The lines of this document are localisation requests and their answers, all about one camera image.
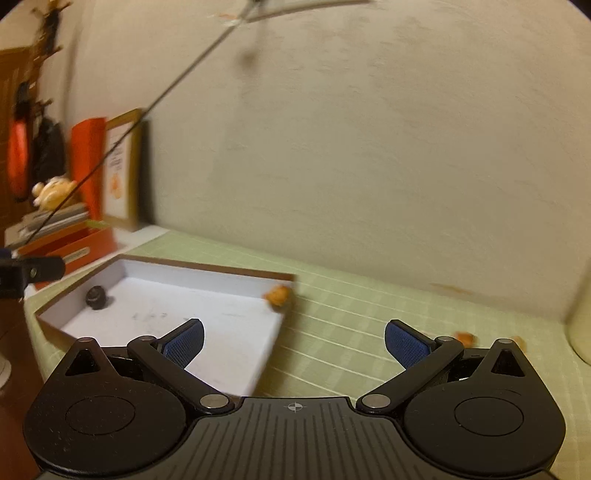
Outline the dark round fruit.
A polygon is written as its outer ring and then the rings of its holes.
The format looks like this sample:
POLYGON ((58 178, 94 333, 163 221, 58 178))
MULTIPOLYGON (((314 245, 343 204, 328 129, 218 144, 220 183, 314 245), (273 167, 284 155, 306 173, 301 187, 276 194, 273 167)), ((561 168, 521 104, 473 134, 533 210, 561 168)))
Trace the dark round fruit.
POLYGON ((92 310, 102 310, 107 304, 106 290, 100 285, 91 287, 86 292, 85 303, 92 310))

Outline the small orange fruit piece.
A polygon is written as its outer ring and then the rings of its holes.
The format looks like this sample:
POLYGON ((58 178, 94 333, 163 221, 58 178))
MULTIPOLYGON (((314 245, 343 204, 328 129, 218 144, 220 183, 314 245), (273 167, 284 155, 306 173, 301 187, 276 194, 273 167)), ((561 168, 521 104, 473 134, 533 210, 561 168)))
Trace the small orange fruit piece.
POLYGON ((525 340, 520 336, 513 336, 512 340, 520 347, 523 352, 527 351, 527 345, 525 340))

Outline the white shallow cardboard tray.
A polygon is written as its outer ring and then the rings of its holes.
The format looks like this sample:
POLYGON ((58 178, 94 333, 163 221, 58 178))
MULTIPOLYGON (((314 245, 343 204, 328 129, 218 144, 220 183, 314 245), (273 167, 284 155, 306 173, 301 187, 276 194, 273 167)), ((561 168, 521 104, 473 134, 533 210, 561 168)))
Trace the white shallow cardboard tray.
POLYGON ((280 284, 293 290, 296 282, 287 273, 117 255, 66 287, 35 316, 47 339, 62 349, 80 337, 124 346, 199 319, 204 348, 187 371, 223 393, 250 396, 291 309, 290 303, 273 309, 263 295, 280 284), (95 285, 106 290, 102 310, 85 303, 95 285))

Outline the open red gift box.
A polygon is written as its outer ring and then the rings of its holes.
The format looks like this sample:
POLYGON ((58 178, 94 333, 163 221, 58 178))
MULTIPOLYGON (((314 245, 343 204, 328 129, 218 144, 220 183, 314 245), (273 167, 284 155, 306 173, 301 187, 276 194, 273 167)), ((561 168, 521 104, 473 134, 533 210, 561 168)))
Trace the open red gift box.
POLYGON ((60 256, 68 275, 116 249, 113 229, 108 224, 86 220, 36 238, 18 248, 17 253, 24 257, 60 256))

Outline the plush teddy bear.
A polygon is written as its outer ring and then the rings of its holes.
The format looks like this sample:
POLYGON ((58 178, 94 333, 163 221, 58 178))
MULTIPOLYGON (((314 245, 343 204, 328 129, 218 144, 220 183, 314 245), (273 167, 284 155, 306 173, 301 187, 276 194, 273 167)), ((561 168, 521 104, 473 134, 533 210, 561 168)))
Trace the plush teddy bear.
POLYGON ((77 182, 66 177, 53 177, 38 182, 32 188, 33 205, 39 211, 54 210, 77 186, 77 182))

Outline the green checked table mat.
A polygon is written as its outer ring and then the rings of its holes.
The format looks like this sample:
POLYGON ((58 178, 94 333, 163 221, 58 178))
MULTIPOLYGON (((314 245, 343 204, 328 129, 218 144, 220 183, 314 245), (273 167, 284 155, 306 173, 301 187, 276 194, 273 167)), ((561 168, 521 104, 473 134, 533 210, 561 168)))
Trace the green checked table mat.
POLYGON ((265 396, 358 397, 400 371, 386 353, 384 329, 401 319, 428 336, 470 332, 488 347, 519 337, 557 401, 566 438, 554 463, 561 479, 590 476, 590 367, 571 349, 562 323, 326 269, 204 237, 146 227, 116 236, 131 255, 293 273, 297 303, 263 375, 265 396))

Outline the black hanging bag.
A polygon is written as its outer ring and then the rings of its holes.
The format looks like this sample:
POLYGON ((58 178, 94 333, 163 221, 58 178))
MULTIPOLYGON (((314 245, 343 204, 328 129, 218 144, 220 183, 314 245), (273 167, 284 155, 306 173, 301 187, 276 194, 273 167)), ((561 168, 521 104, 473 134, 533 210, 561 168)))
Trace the black hanging bag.
POLYGON ((32 182, 45 183, 66 173, 66 155, 61 125, 43 116, 32 147, 32 182))

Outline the red hanging bag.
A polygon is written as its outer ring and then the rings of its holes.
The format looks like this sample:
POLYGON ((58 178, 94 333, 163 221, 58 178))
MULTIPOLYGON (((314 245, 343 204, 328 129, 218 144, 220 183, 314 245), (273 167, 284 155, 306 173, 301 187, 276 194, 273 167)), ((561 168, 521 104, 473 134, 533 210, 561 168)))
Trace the red hanging bag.
POLYGON ((17 202, 23 202, 29 196, 30 127, 30 103, 28 101, 17 103, 10 122, 7 150, 8 182, 17 202))

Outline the wooden framed calligraphy picture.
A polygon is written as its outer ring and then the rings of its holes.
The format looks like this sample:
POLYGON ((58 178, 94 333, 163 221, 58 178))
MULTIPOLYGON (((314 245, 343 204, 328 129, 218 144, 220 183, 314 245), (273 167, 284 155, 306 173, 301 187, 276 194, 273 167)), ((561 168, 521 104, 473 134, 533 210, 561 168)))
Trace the wooden framed calligraphy picture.
POLYGON ((118 228, 139 228, 138 181, 141 158, 142 109, 106 122, 102 168, 102 216, 118 228))

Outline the tall red box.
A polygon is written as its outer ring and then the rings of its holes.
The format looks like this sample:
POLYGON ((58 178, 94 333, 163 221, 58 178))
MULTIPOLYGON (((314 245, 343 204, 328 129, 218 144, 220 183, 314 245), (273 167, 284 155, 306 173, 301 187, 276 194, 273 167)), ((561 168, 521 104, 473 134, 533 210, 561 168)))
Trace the tall red box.
POLYGON ((80 186, 78 195, 92 220, 101 219, 102 171, 98 169, 85 183, 82 180, 100 162, 105 145, 104 117, 89 118, 74 125, 70 138, 71 178, 80 186))

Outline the cream thermos jug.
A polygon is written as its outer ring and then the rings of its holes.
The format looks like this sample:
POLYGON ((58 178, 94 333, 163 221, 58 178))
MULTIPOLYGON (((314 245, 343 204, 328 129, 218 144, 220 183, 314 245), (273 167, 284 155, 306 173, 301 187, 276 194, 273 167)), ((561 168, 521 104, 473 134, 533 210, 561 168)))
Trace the cream thermos jug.
POLYGON ((591 364, 591 279, 583 277, 565 321, 566 337, 575 354, 591 364))

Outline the wooden coat rack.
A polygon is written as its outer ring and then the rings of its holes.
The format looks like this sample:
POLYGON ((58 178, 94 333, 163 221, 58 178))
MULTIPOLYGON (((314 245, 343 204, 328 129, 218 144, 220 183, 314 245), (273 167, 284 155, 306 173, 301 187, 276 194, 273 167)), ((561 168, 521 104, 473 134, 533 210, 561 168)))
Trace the wooden coat rack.
POLYGON ((62 12, 72 4, 72 1, 48 1, 45 10, 40 10, 37 7, 31 9, 31 14, 38 20, 39 26, 36 30, 33 44, 29 50, 29 58, 24 70, 24 77, 16 90, 14 102, 14 109, 17 103, 26 101, 28 101, 31 106, 29 194, 33 187, 32 147, 33 139, 35 137, 35 125, 37 119, 44 116, 45 108, 53 103, 52 99, 46 101, 38 99, 42 67, 45 61, 63 49, 62 45, 57 44, 57 36, 62 12))

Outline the white wall socket plate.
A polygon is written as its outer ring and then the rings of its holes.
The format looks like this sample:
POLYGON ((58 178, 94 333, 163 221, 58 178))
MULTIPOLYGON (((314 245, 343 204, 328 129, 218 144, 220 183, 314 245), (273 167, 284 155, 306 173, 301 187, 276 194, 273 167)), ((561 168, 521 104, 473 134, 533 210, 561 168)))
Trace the white wall socket plate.
POLYGON ((261 1, 259 6, 256 6, 249 15, 249 22, 310 10, 369 3, 369 0, 267 0, 261 1))

